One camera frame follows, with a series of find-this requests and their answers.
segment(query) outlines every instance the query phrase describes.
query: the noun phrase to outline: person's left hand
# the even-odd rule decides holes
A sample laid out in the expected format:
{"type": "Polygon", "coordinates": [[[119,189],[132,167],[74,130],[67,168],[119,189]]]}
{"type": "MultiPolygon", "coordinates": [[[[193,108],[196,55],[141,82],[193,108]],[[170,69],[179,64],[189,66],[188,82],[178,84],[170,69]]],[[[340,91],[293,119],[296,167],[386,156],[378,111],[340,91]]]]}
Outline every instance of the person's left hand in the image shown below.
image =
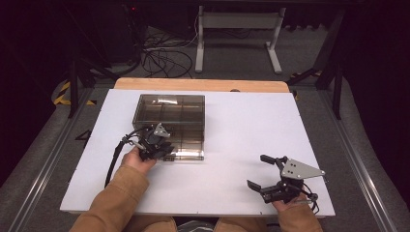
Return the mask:
{"type": "Polygon", "coordinates": [[[132,150],[124,155],[121,163],[133,167],[142,174],[147,175],[148,171],[157,163],[157,160],[147,159],[143,161],[139,156],[139,149],[133,147],[132,150]]]}
{"type": "Polygon", "coordinates": [[[299,196],[293,198],[291,201],[288,203],[284,203],[283,201],[274,201],[272,202],[272,205],[278,210],[278,212],[283,212],[285,210],[288,210],[293,207],[301,206],[301,202],[307,201],[307,197],[303,194],[300,193],[299,196]]]}

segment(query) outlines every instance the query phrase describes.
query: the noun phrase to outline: metal rail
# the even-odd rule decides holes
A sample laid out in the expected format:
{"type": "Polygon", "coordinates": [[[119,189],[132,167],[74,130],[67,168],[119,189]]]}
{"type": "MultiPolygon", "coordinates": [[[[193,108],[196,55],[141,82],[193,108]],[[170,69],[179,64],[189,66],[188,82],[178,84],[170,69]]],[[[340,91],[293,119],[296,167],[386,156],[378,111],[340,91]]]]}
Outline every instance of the metal rail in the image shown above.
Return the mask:
{"type": "Polygon", "coordinates": [[[33,213],[37,203],[39,202],[39,199],[42,196],[42,193],[48,183],[48,180],[50,179],[51,174],[55,166],[57,165],[58,160],[61,157],[61,153],[66,144],[67,138],[70,135],[70,132],[72,131],[73,126],[78,116],[80,115],[82,108],[89,99],[92,91],[93,90],[91,88],[85,89],[84,93],[81,95],[78,110],[72,118],[69,118],[67,120],[66,124],[64,125],[62,132],[60,133],[57,142],[55,143],[47,160],[45,161],[42,170],[35,179],[32,187],[30,188],[29,193],[27,194],[17,215],[15,216],[15,220],[13,221],[12,225],[8,230],[9,232],[23,231],[24,226],[31,217],[31,214],[33,213]]]}
{"type": "Polygon", "coordinates": [[[332,121],[337,129],[338,135],[341,138],[342,146],[345,151],[346,157],[353,169],[353,173],[359,182],[362,192],[366,198],[368,206],[373,213],[374,218],[380,228],[380,231],[397,231],[389,213],[386,210],[383,201],[372,182],[365,165],[362,162],[359,152],[352,146],[349,136],[346,132],[346,128],[343,122],[338,120],[332,110],[332,102],[326,91],[318,91],[321,101],[326,106],[328,113],[330,114],[332,121]]]}

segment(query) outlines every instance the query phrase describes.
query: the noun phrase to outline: black cable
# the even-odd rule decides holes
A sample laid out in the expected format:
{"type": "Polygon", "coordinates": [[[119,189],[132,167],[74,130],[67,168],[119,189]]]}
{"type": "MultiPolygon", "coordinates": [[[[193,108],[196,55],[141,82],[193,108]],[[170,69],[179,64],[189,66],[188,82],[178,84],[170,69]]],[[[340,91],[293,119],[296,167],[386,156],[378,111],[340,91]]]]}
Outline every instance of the black cable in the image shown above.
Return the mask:
{"type": "Polygon", "coordinates": [[[171,40],[173,39],[177,39],[178,37],[173,36],[173,35],[168,35],[162,32],[159,33],[155,33],[152,35],[149,35],[147,37],[147,40],[145,41],[145,49],[152,49],[152,48],[156,48],[156,47],[162,47],[162,48],[178,48],[181,46],[185,46],[191,43],[191,40],[181,40],[178,43],[174,44],[174,45],[164,45],[168,42],[172,42],[171,40]]]}
{"type": "Polygon", "coordinates": [[[135,137],[135,134],[138,131],[144,130],[144,129],[148,129],[150,128],[149,126],[146,127],[141,127],[139,129],[134,130],[133,132],[131,132],[130,134],[126,134],[123,139],[118,143],[117,147],[115,148],[114,151],[114,156],[112,157],[112,161],[111,164],[109,165],[108,168],[108,172],[106,174],[106,178],[105,178],[105,185],[104,187],[106,187],[109,183],[109,181],[111,180],[111,175],[112,175],[112,171],[114,170],[114,166],[115,163],[117,162],[118,157],[120,156],[121,151],[123,150],[123,147],[126,143],[130,142],[130,138],[135,137]]]}
{"type": "Polygon", "coordinates": [[[181,77],[181,76],[184,76],[185,74],[188,74],[190,77],[192,77],[191,74],[190,74],[190,69],[192,68],[193,61],[187,53],[182,52],[182,51],[165,51],[164,49],[159,49],[159,50],[155,50],[155,51],[154,50],[146,51],[144,59],[141,59],[141,62],[142,62],[141,67],[146,72],[149,73],[149,75],[147,75],[146,77],[153,76],[154,74],[157,74],[157,73],[164,73],[165,76],[168,77],[168,78],[181,77]],[[181,54],[181,55],[187,57],[189,59],[189,62],[190,62],[189,66],[184,67],[184,66],[176,63],[174,60],[172,60],[171,58],[168,57],[169,53],[177,53],[177,54],[181,54]],[[153,69],[151,67],[151,62],[154,63],[159,69],[153,71],[153,69]],[[175,74],[175,75],[170,75],[169,72],[172,71],[175,66],[178,66],[178,67],[182,68],[184,71],[181,72],[181,73],[175,74]]]}
{"type": "MultiPolygon", "coordinates": [[[[130,73],[133,70],[135,70],[136,67],[138,67],[138,65],[139,65],[139,62],[134,62],[133,65],[130,66],[129,68],[127,68],[126,70],[119,71],[119,72],[114,72],[114,74],[117,74],[117,75],[120,75],[120,76],[125,75],[125,74],[130,73]]],[[[105,75],[100,75],[100,74],[95,74],[94,77],[96,77],[96,78],[106,78],[105,75]]]]}
{"type": "MultiPolygon", "coordinates": [[[[304,186],[308,189],[309,193],[312,193],[312,192],[311,192],[311,189],[308,187],[307,184],[304,183],[304,186]]],[[[319,205],[317,204],[316,201],[313,202],[313,205],[311,206],[311,210],[313,211],[314,214],[319,213],[319,211],[320,211],[320,210],[319,210],[319,205]]]]}

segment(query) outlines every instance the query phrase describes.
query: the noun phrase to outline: metal bracket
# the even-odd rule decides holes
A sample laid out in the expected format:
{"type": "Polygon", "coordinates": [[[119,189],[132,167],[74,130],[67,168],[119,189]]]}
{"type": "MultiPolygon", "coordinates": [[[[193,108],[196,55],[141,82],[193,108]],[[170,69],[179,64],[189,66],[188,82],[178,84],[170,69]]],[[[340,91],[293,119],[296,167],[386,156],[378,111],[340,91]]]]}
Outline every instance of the metal bracket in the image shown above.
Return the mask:
{"type": "Polygon", "coordinates": [[[161,123],[157,124],[157,127],[154,130],[154,135],[160,137],[170,137],[171,134],[166,131],[166,129],[162,126],[161,123]]]}
{"type": "Polygon", "coordinates": [[[294,159],[289,159],[281,172],[282,177],[294,180],[303,180],[306,178],[324,176],[325,171],[309,166],[294,159]]]}

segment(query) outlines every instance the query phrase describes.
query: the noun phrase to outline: metal stand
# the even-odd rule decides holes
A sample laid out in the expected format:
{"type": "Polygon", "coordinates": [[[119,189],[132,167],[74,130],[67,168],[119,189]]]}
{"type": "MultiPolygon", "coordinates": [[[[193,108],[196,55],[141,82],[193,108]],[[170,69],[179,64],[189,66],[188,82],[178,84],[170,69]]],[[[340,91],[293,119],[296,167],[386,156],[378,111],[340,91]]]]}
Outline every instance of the metal stand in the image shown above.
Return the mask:
{"type": "Polygon", "coordinates": [[[276,74],[281,74],[275,45],[284,18],[285,8],[281,8],[279,13],[251,14],[251,13],[209,13],[204,12],[203,6],[199,6],[198,13],[198,47],[196,50],[195,72],[202,73],[204,58],[204,28],[258,28],[275,29],[270,42],[266,42],[266,47],[271,58],[272,66],[276,74]]]}
{"type": "Polygon", "coordinates": [[[119,76],[84,57],[81,52],[78,37],[76,36],[76,31],[73,28],[73,23],[70,17],[66,15],[67,9],[63,2],[44,1],[44,6],[50,14],[50,17],[58,22],[60,38],[62,38],[61,46],[71,61],[69,66],[69,80],[71,83],[71,111],[69,118],[72,118],[78,110],[78,79],[84,87],[92,88],[96,82],[90,72],[92,69],[113,80],[117,80],[119,76]]]}
{"type": "Polygon", "coordinates": [[[329,87],[333,78],[336,78],[335,79],[334,100],[333,100],[333,110],[339,120],[340,120],[339,107],[340,107],[341,80],[342,80],[340,63],[342,62],[343,57],[341,57],[340,55],[336,56],[333,54],[333,52],[334,52],[335,41],[337,39],[337,33],[340,28],[340,24],[343,20],[344,12],[345,12],[344,9],[338,11],[335,21],[332,23],[332,26],[329,29],[328,35],[322,47],[320,48],[319,54],[317,55],[313,68],[301,74],[295,74],[294,78],[290,78],[289,80],[286,81],[287,85],[291,86],[323,70],[323,72],[320,74],[319,78],[317,79],[315,86],[318,90],[325,90],[329,87]]]}

